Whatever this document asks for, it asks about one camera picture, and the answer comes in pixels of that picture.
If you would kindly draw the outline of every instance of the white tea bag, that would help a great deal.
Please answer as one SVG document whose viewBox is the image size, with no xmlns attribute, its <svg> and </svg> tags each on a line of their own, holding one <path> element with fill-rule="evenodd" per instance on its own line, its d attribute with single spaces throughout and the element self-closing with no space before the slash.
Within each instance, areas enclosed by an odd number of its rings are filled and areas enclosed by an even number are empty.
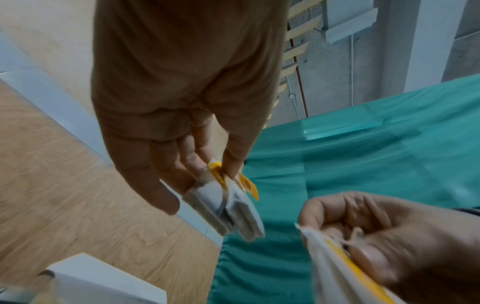
<svg viewBox="0 0 480 304">
<path fill-rule="evenodd" d="M 311 228 L 296 226 L 306 239 L 311 257 L 316 304 L 405 304 L 363 273 L 337 241 Z"/>
</svg>

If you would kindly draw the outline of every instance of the wooden floor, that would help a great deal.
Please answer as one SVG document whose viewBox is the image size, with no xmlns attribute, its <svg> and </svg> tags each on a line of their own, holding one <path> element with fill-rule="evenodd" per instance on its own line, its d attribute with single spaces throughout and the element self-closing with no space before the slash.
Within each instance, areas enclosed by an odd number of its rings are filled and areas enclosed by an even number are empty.
<svg viewBox="0 0 480 304">
<path fill-rule="evenodd" d="M 0 282 L 34 287 L 47 265 L 80 252 L 190 304 L 205 302 L 219 248 L 0 83 Z"/>
</svg>

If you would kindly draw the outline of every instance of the yellow tag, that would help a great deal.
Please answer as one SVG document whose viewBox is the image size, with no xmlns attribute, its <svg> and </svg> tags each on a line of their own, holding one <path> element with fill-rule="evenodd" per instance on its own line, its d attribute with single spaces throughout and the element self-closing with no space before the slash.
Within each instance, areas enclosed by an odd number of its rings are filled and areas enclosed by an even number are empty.
<svg viewBox="0 0 480 304">
<path fill-rule="evenodd" d="M 337 256 L 345 262 L 345 264 L 348 268 L 350 268 L 352 273 L 358 278 L 360 282 L 364 284 L 364 286 L 368 290 L 370 290 L 373 295 L 375 295 L 380 301 L 385 304 L 395 304 L 395 302 L 385 293 L 384 289 L 380 287 L 377 283 L 375 283 L 360 268 L 358 268 L 358 266 L 355 265 L 342 250 L 333 245 L 327 239 L 325 240 L 325 242 L 333 249 Z"/>
<path fill-rule="evenodd" d="M 259 191 L 257 190 L 257 187 L 255 187 L 255 184 L 252 183 L 248 178 L 246 178 L 243 174 L 239 173 L 238 174 L 238 179 L 240 180 L 240 184 L 243 187 L 243 189 L 249 193 L 251 196 L 254 197 L 254 199 L 259 200 Z"/>
<path fill-rule="evenodd" d="M 225 183 L 224 174 L 222 173 L 222 163 L 216 161 L 208 164 L 208 167 L 210 169 L 210 172 L 220 183 L 220 185 L 223 188 L 226 188 L 227 184 Z M 254 185 L 254 183 L 252 183 L 241 173 L 238 174 L 238 179 L 240 180 L 239 187 L 242 188 L 246 193 L 249 193 L 251 196 L 253 196 L 256 200 L 259 200 L 259 191 L 257 190 L 257 187 Z"/>
</svg>

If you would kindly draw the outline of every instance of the green curtain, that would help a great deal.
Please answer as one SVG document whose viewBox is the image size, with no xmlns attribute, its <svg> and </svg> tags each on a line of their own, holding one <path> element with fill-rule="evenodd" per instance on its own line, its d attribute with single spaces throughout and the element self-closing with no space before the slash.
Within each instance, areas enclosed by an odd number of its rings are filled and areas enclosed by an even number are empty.
<svg viewBox="0 0 480 304">
<path fill-rule="evenodd" d="M 265 129 L 243 173 L 266 238 L 224 238 L 208 304 L 311 304 L 294 227 L 308 198 L 357 190 L 480 205 L 480 75 Z"/>
</svg>

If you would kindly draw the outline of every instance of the green cloth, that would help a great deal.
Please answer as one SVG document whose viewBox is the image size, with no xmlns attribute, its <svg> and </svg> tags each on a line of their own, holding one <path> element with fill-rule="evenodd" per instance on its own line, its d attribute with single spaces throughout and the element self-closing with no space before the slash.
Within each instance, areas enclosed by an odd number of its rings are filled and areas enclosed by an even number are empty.
<svg viewBox="0 0 480 304">
<path fill-rule="evenodd" d="M 266 238 L 224 238 L 207 303 L 313 303 L 294 227 L 308 198 L 357 190 L 472 207 L 479 165 L 480 75 L 263 130 L 243 173 Z"/>
</svg>

